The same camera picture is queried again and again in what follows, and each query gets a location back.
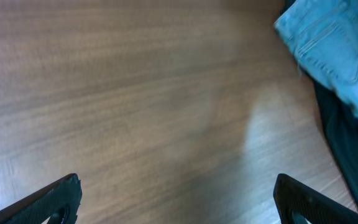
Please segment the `black plastic part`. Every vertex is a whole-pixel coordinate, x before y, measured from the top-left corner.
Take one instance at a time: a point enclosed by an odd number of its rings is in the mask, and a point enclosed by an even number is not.
[[[67,176],[0,211],[0,223],[74,224],[82,190],[76,174]]]
[[[273,192],[282,224],[358,223],[358,214],[294,178],[279,174]]]

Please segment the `dark fabric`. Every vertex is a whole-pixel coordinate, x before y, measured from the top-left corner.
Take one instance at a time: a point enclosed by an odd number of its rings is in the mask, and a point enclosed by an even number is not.
[[[333,92],[317,82],[314,89],[327,142],[358,205],[358,119]]]

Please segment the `brown wood grain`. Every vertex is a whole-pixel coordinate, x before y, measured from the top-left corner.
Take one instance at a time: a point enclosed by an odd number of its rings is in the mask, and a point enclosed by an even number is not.
[[[75,172],[78,223],[278,223],[284,172],[355,210],[281,7],[0,0],[0,209]]]

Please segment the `blue denim shorts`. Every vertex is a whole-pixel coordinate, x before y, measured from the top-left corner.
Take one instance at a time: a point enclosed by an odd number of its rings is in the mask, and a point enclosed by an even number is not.
[[[275,28],[298,64],[358,118],[358,0],[296,0]]]

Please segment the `light blue denim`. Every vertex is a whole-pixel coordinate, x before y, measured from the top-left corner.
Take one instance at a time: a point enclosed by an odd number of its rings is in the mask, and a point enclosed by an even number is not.
[[[299,65],[358,118],[358,0],[296,0],[275,28]]]

